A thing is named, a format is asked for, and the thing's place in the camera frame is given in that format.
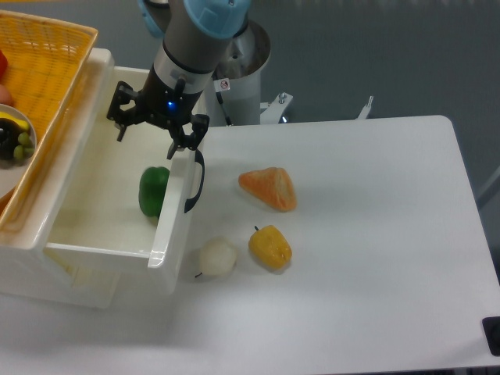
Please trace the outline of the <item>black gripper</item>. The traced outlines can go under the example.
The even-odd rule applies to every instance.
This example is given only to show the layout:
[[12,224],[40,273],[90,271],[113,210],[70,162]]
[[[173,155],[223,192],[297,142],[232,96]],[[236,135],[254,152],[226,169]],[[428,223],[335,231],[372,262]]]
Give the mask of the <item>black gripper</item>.
[[[150,70],[140,91],[135,91],[125,81],[119,81],[112,95],[106,115],[119,131],[117,141],[122,141],[127,128],[144,120],[167,129],[173,140],[166,154],[172,159],[181,149],[196,151],[209,129],[209,116],[191,114],[201,92],[188,90],[188,77],[181,74],[165,83],[155,70]],[[191,125],[191,133],[184,132],[184,125]]]

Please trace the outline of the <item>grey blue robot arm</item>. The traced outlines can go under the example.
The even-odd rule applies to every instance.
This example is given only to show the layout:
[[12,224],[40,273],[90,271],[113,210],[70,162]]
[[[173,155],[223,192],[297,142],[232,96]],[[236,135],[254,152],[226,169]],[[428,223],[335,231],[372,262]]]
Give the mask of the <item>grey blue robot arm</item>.
[[148,123],[168,130],[172,158],[180,149],[196,150],[209,129],[209,116],[193,108],[223,58],[231,40],[245,25],[249,1],[172,1],[172,16],[162,45],[141,90],[116,85],[107,112],[118,139],[127,128]]

